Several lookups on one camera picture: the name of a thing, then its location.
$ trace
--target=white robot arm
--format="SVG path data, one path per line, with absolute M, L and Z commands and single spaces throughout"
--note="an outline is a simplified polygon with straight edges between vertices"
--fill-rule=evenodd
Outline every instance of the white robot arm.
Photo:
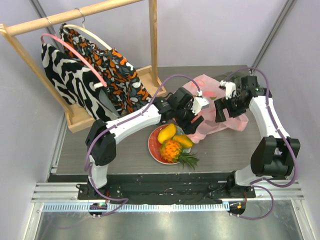
M 133 112 L 127 116 L 124 116 L 122 118 L 113 120 L 113 121 L 108 121 L 106 123 L 106 128 L 111 128 L 114 125 L 118 125 L 121 122 L 124 122 L 134 116 L 137 116 L 133 120 L 129 120 L 128 122 L 121 124 L 120 126 L 117 126 L 115 128 L 112 128 L 109 132 L 111 135 L 114 135 L 114 140 L 115 144 L 119 144 L 123 139 L 126 137 L 130 136 L 131 134 L 134 134 L 135 132 L 146 128 L 151 125 L 156 125 L 160 123 L 161 121 L 161 114 L 159 114 L 159 110 L 155 105 L 151 105 L 146 112 L 142 114 L 142 112 L 146 109 L 147 106 L 144 106 L 140 110 Z M 92 179 L 94 181 L 94 184 L 96 187 L 102 188 L 107 184 L 107 172 L 108 172 L 108 166 L 109 163 L 103 164 L 103 163 L 98 163 L 95 161 L 92 155 L 90 155 L 90 162 L 92 163 L 92 169 L 91 169 L 91 174 L 92 178 L 89 178 L 89 181 L 91 184 Z
M 295 156 L 298 155 L 300 143 L 298 139 L 290 138 L 280 123 L 272 95 L 268 96 L 267 106 L 266 88 L 259 87 L 256 76 L 243 77 L 237 90 L 235 83 L 227 82 L 226 84 L 225 81 L 221 82 L 220 88 L 225 89 L 225 97 L 214 102 L 216 122 L 226 120 L 223 109 L 227 109 L 229 116 L 234 118 L 245 113 L 249 108 L 255 117 L 261 136 L 261 142 L 252 154 L 250 164 L 230 176 L 229 188 L 249 187 L 252 182 L 261 177 L 270 179 L 289 176 L 294 163 L 279 131 L 290 144 Z

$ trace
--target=wooden clothes rack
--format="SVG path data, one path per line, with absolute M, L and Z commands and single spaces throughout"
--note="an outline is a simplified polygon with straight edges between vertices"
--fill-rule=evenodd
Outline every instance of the wooden clothes rack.
M 25 63 L 31 68 L 31 70 L 38 76 L 40 81 L 50 91 L 54 98 L 63 107 L 67 124 L 71 132 L 89 128 L 93 123 L 94 119 L 87 113 L 87 111 L 78 106 L 77 104 L 69 105 L 58 93 L 52 83 L 45 75 L 42 67 L 40 68 L 36 61 L 31 57 L 28 51 L 15 37 L 19 34 L 32 32 L 38 29 L 47 28 L 52 25 L 61 24 L 70 20 L 79 19 L 84 16 L 89 16 L 97 13 L 101 13 L 110 9 L 115 9 L 125 5 L 140 2 L 142 0 L 108 0 L 85 6 L 78 9 L 62 12 L 59 14 L 39 18 L 36 20 L 20 23 L 13 26 L 6 26 L 0 24 L 0 32 L 3 37 L 11 44 L 16 50 L 20 57 Z M 153 96 L 158 89 L 161 81 L 158 78 L 158 52 L 157 52 L 157 0 L 149 1 L 149 24 L 150 24 L 150 46 L 151 46 L 151 65 L 143 67 L 137 70 L 138 76 L 145 86 L 146 90 Z M 163 87 L 158 93 L 158 96 L 166 94 L 166 90 Z

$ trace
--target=wooden rod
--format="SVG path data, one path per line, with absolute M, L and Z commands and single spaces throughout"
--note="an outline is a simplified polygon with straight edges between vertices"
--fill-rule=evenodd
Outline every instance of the wooden rod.
M 101 13 L 110 9 L 115 9 L 121 6 L 133 4 L 140 2 L 142 0 L 109 0 L 109 1 L 103 1 L 100 3 L 96 3 L 90 6 L 85 6 L 80 8 L 80 10 L 83 12 L 83 15 L 89 16 L 92 14 Z M 55 24 L 61 24 L 70 20 L 79 19 L 82 18 L 82 14 L 79 10 L 74 9 L 66 12 L 62 12 L 59 14 L 51 15 L 48 17 L 48 19 L 51 21 L 52 25 Z M 37 20 L 32 20 L 24 23 L 20 23 L 14 26 L 7 27 L 7 33 L 11 36 L 16 36 L 19 34 L 24 34 L 28 32 L 32 32 L 34 30 L 47 28 L 51 26 L 49 21 L 43 17 L 39 18 Z
M 158 36 L 157 36 L 157 0 L 149 0 L 151 77 L 154 86 L 158 83 Z
M 46 77 L 44 71 L 39 68 L 36 61 L 33 57 L 28 53 L 28 51 L 22 46 L 22 44 L 18 41 L 15 36 L 11 36 L 7 33 L 7 26 L 4 24 L 0 24 L 0 33 L 3 37 L 10 43 L 10 45 L 16 50 L 16 52 L 20 55 L 20 57 L 25 61 L 25 63 L 31 68 L 31 70 L 37 75 L 37 77 L 41 80 L 44 86 L 49 90 L 49 92 L 54 96 L 54 98 L 60 103 L 63 107 L 64 111 L 69 113 L 71 116 L 74 115 L 71 106 L 63 99 L 63 97 L 58 93 L 49 79 Z

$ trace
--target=black and white striped fabric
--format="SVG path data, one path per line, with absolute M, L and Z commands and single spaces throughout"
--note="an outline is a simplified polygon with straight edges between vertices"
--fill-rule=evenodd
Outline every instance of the black and white striped fabric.
M 94 84 L 100 81 L 89 68 L 47 43 L 42 44 L 41 58 L 46 76 L 68 104 L 78 104 L 96 120 L 118 118 L 99 101 Z

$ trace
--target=mango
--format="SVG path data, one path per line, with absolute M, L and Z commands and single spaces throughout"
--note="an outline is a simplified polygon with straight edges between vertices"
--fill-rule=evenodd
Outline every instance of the mango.
M 175 135 L 173 136 L 172 140 L 175 140 L 178 143 L 180 143 L 185 149 L 191 148 L 194 145 L 191 139 L 185 134 Z
M 158 141 L 163 144 L 165 140 L 171 139 L 177 133 L 176 125 L 170 123 L 159 132 Z

